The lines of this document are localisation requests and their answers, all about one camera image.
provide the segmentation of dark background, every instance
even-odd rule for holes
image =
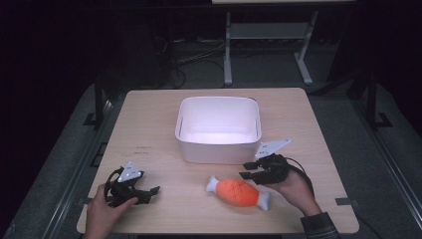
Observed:
[[[177,1],[169,2],[179,6]],[[358,3],[345,31],[343,23],[316,25],[314,42],[338,41],[343,36],[328,80],[336,81],[357,67],[368,69],[422,135],[420,4]],[[150,11],[155,16],[151,20],[147,12],[86,10],[101,6],[103,1],[88,1],[83,6],[66,1],[3,0],[0,4],[0,235],[3,235],[76,103],[95,79],[105,81],[106,92],[111,88],[122,91],[155,88],[165,83],[165,59],[154,55],[157,46],[151,35],[166,32],[167,17],[156,11]],[[221,13],[206,14],[214,14],[214,19],[224,17]],[[332,19],[335,14],[335,9],[321,11],[319,21]],[[176,33],[190,39],[199,34],[209,34],[206,37],[224,34],[221,28],[224,19],[204,22],[201,15],[189,12],[176,16],[173,19],[177,20]],[[203,32],[206,27],[210,29],[207,33]],[[133,76],[139,82],[127,80]]]

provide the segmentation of wooden table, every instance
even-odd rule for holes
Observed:
[[[262,141],[289,137],[278,151],[300,162],[312,179],[316,201],[327,211],[340,233],[354,233],[358,223],[350,205],[338,206],[347,197],[302,89],[222,89],[136,91],[127,94],[108,142],[89,197],[121,165],[132,161],[145,175],[137,189],[161,186],[150,204],[133,206],[113,232],[134,234],[274,234],[300,233],[302,213],[280,194],[271,191],[270,210],[235,207],[206,192],[211,175],[238,178],[242,165],[187,163],[180,154],[175,126],[180,103],[188,97],[231,96],[253,98],[259,104]],[[86,207],[78,222],[85,232]]]

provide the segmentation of gray floor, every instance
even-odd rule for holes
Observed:
[[[195,46],[177,45],[184,55],[193,54]],[[300,87],[307,92],[326,84],[334,45],[312,45],[306,57],[314,84],[306,87],[295,64],[296,45],[250,57],[233,58],[232,88]],[[212,89],[223,86],[223,58],[207,58],[180,67],[186,76],[181,89]],[[404,173],[417,197],[422,197],[422,140],[400,113],[391,96],[379,88],[377,110],[384,112],[393,127],[374,134],[360,112],[361,102],[345,96],[347,84],[321,97],[310,97],[319,126],[328,144],[344,188],[357,215],[383,238],[422,238],[422,231],[397,182],[387,167],[385,150],[379,149],[380,137]],[[105,122],[99,130],[83,125],[95,111],[94,87],[87,89],[75,108],[62,135],[48,157],[31,191],[14,219],[13,232],[7,238],[80,238],[76,223],[97,172],[91,167],[102,143],[107,142],[125,93],[105,108]],[[135,235],[110,235],[109,238],[136,238]],[[283,235],[283,238],[305,238]],[[344,238],[377,238],[368,226]]]

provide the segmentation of stuffed toy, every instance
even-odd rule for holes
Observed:
[[[220,181],[215,176],[211,176],[205,190],[215,192],[223,201],[235,206],[259,206],[264,211],[269,209],[270,192],[260,192],[243,180]]]

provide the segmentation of dog toy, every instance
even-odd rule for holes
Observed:
[[[260,192],[243,180],[220,181],[215,176],[211,176],[205,190],[215,192],[223,201],[235,206],[259,206],[264,211],[269,209],[270,192]]]

